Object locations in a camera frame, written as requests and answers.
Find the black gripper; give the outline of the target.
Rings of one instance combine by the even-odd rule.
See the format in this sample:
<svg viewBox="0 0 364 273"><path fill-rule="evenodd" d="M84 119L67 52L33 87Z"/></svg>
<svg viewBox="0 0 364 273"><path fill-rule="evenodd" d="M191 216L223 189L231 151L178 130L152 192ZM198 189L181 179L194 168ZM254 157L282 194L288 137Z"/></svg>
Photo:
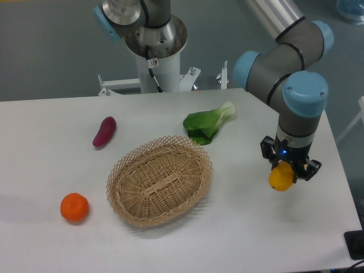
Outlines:
<svg viewBox="0 0 364 273"><path fill-rule="evenodd" d="M294 148L288 146L288 140L280 141L278 138L275 140L270 136L265 136L260 143L262 156L267 159L271 164L273 170L284 161L291 165L295 174L293 183L298 180L308 181L322 166L322 163L317 160L309 160L308 154L312 144L304 147Z"/></svg>

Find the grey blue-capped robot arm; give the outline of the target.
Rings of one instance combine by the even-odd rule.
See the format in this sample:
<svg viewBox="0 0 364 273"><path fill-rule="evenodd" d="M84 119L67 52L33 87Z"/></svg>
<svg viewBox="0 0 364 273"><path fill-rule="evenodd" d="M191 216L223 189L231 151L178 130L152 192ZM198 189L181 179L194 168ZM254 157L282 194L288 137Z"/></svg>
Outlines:
<svg viewBox="0 0 364 273"><path fill-rule="evenodd" d="M321 21L307 21L294 1L248 4L277 47L264 55L245 52L234 66L234 80L279 114L275 137L261 141L263 157L273 168L286 162L295 179L309 180L321 167L309 150L326 107L328 84L308 67L332 48L332 30ZM170 1L103 1L93 14L109 39L124 40L134 54L143 93L191 89L180 76L187 29L171 14Z"/></svg>

